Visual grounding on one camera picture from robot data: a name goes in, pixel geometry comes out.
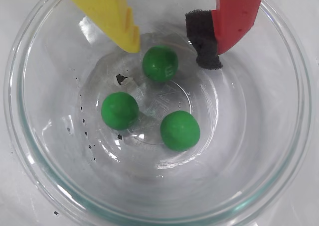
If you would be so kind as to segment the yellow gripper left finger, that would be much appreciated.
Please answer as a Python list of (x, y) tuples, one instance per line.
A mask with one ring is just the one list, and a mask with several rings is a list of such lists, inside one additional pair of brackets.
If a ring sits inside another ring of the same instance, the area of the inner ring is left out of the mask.
[(139, 27), (127, 0), (71, 0), (114, 43), (129, 53), (140, 50)]

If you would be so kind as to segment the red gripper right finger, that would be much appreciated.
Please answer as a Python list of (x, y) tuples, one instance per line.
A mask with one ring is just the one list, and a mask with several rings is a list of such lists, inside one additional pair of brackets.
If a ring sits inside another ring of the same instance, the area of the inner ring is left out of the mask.
[(207, 70), (222, 68), (219, 56), (230, 50), (254, 25), (261, 0), (216, 0), (214, 10), (185, 15), (186, 35)]

